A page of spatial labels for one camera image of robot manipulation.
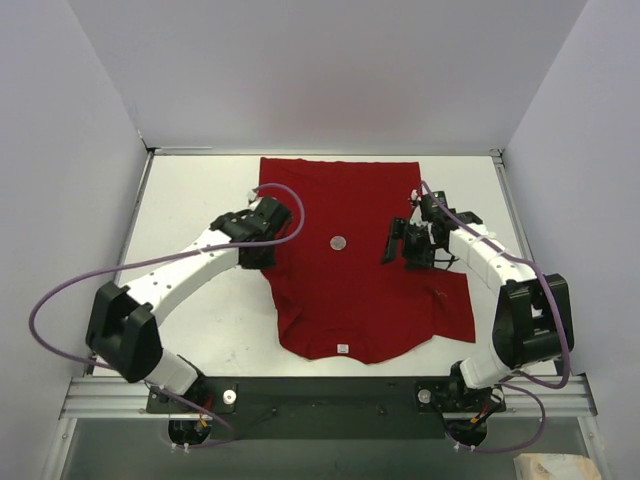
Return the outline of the red t-shirt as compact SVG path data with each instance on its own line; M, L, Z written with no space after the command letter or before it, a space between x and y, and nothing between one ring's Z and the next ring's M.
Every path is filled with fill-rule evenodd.
M391 221L406 217L421 180L416 162L323 162L262 158L266 195L291 210L304 205L299 234L275 248L263 272L277 310L280 344L307 359L347 356L364 364L390 360L441 336L473 343L467 278L439 269L382 264ZM333 250L330 239L347 246Z

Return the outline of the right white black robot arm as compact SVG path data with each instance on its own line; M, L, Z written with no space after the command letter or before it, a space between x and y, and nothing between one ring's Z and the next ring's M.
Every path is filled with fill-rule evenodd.
M465 399L523 374L525 368L560 358L574 346L567 281L545 275L517 257L471 211L449 208L442 191L420 186L411 192L412 213L392 220L382 263L402 257L413 269L430 269L439 250L463 262L495 294L495 319L488 347L451 368L452 395Z

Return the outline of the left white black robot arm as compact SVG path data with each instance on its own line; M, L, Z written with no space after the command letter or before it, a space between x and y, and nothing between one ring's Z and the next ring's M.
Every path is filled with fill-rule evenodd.
M191 245L194 256L172 260L122 286L96 292L86 343L130 383L145 381L169 391L183 411L204 402L204 374L164 348L159 327L183 301L235 267L262 270L275 264L270 244L292 221L273 197L259 197L238 212L221 215Z

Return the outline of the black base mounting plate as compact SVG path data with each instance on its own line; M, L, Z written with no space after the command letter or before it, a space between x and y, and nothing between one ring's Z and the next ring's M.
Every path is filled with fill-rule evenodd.
M234 427L242 440L426 440L445 435L450 414L483 437L487 417L505 411L501 391L469 390L448 376L428 377L205 377L190 401L197 410L157 390L150 414L170 417L170 431L200 441Z

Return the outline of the beige cardboard box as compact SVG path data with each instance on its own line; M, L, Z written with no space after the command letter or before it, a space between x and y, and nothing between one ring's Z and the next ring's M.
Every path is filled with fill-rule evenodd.
M595 463L582 455L523 453L514 459L521 480L601 480Z

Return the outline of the aluminium frame rail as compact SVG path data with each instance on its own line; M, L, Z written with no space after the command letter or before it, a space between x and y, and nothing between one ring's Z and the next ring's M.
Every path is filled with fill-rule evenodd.
M505 393L505 416L534 418L538 398L549 417L587 417L598 414L587 379L571 378L561 390L547 389L525 379L510 381ZM61 419L147 419L149 390L141 383L129 384L119 377L76 377L71 380L59 417Z

